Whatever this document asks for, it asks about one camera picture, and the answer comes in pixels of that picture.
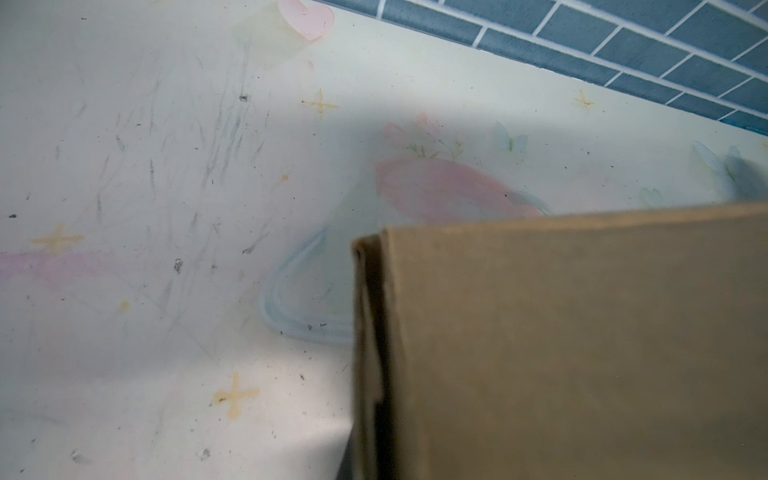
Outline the cardboard box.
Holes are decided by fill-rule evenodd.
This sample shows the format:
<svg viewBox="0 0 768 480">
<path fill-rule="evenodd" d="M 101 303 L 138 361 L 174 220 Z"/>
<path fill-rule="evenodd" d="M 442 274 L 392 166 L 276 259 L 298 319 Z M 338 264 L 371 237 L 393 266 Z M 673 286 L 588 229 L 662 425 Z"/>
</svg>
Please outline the cardboard box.
<svg viewBox="0 0 768 480">
<path fill-rule="evenodd" d="M 388 228 L 355 259 L 356 479 L 763 479 L 763 203 Z"/>
</svg>

